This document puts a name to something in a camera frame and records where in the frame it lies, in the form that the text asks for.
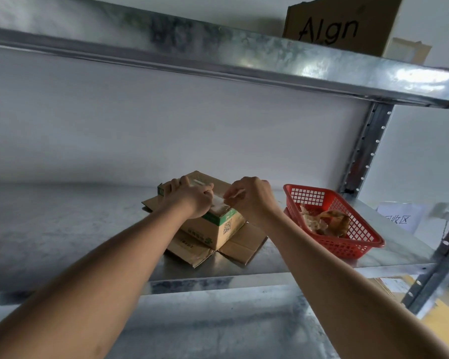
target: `cardboard box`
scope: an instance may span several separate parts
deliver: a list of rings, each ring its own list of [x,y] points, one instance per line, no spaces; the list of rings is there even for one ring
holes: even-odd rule
[[[223,194],[229,189],[231,184],[218,180],[199,171],[187,174],[192,185],[213,183],[214,198],[210,210],[200,218],[188,219],[181,229],[194,236],[204,244],[217,250],[230,239],[246,222],[245,218],[235,209],[223,203]],[[163,186],[158,186],[158,196],[163,196]]]
[[[283,37],[383,56],[402,0],[314,0],[288,8]]]
[[[161,197],[145,200],[143,204],[154,211],[159,205]],[[245,223],[225,244],[217,251],[246,265],[264,244],[267,236],[259,228],[250,223]],[[170,244],[168,250],[188,262],[194,268],[204,262],[216,250],[200,242],[197,238],[178,231]]]

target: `red plastic basket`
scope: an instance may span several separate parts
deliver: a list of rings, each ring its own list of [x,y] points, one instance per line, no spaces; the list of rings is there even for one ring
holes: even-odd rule
[[[384,247],[384,239],[344,200],[340,194],[320,187],[286,184],[286,206],[290,218],[320,245],[339,258],[358,259],[373,247]],[[305,224],[300,204],[312,215],[338,210],[350,217],[345,238],[313,233]]]

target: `hand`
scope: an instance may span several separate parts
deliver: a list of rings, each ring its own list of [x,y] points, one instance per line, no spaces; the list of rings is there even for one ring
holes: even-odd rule
[[[259,226],[269,214],[281,214],[267,180],[244,177],[235,181],[223,195],[224,203],[235,208],[250,223]]]
[[[213,184],[190,186],[187,176],[182,176],[180,180],[173,179],[163,186],[165,199],[162,206],[177,205],[186,219],[199,218],[211,207],[213,187]]]

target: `shelf surface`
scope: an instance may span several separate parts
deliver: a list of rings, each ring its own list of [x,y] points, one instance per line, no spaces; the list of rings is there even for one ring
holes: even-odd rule
[[[94,0],[0,0],[0,47],[449,108],[449,70]]]
[[[147,215],[142,200],[156,188],[92,184],[0,184],[0,291],[33,290],[103,241]],[[276,191],[281,204],[284,192]],[[386,240],[347,263],[366,277],[420,274],[434,266],[432,250],[364,203],[354,208]],[[190,265],[166,253],[143,294],[293,283],[268,239],[245,267],[214,253]]]

